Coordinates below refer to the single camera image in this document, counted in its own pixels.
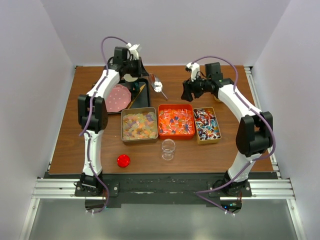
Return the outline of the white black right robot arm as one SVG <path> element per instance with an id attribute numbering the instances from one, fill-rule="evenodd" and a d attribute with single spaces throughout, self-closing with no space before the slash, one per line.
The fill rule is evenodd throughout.
<path id="1" fill-rule="evenodd" d="M 224 103 L 238 120 L 235 138 L 237 155 L 223 179 L 212 187 L 213 191 L 222 191 L 233 197 L 246 187 L 255 162 L 262 159 L 267 149 L 275 147 L 273 116 L 251 104 L 236 83 L 223 76 L 220 63 L 208 63 L 204 68 L 205 75 L 202 76 L 198 63 L 190 62 L 186 65 L 190 78 L 182 83 L 181 99 L 191 102 L 204 93 L 210 93 Z"/>

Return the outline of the orange tin of lollipops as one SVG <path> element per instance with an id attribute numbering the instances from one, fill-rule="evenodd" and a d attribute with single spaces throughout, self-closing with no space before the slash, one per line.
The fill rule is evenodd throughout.
<path id="1" fill-rule="evenodd" d="M 196 133 L 193 107 L 190 104 L 158 106 L 158 137 L 162 140 L 190 140 Z"/>

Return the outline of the gold tin of lollipops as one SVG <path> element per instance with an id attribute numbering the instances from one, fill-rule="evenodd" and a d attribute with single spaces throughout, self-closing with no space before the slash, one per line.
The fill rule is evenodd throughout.
<path id="1" fill-rule="evenodd" d="M 199 145 L 216 144 L 222 139 L 213 107 L 194 108 L 193 116 Z"/>

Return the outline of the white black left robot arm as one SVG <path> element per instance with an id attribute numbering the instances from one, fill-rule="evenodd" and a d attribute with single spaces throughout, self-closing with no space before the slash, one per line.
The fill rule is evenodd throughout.
<path id="1" fill-rule="evenodd" d="M 125 81 L 131 96 L 136 97 L 140 92 L 138 79 L 149 75 L 143 66 L 140 48 L 139 44 L 130 43 L 116 47 L 95 86 L 77 99 L 80 135 L 84 136 L 85 144 L 84 166 L 77 187 L 92 196 L 99 196 L 106 189 L 101 164 L 102 135 L 108 124 L 106 100 L 120 80 Z"/>

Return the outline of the brown tin of gummies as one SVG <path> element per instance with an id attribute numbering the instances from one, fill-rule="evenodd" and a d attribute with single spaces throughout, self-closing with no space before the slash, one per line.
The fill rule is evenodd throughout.
<path id="1" fill-rule="evenodd" d="M 158 136 L 157 113 L 154 107 L 121 111 L 121 140 L 125 145 L 155 143 Z"/>

